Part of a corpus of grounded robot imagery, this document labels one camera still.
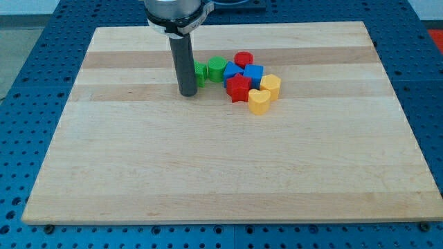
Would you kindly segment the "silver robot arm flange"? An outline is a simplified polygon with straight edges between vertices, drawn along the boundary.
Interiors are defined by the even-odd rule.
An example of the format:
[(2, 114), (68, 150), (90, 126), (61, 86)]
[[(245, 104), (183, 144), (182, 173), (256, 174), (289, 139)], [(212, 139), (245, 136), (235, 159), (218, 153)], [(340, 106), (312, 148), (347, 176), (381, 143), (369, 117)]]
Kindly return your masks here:
[(213, 1), (144, 0), (147, 22), (156, 32), (181, 39), (197, 29), (215, 9)]

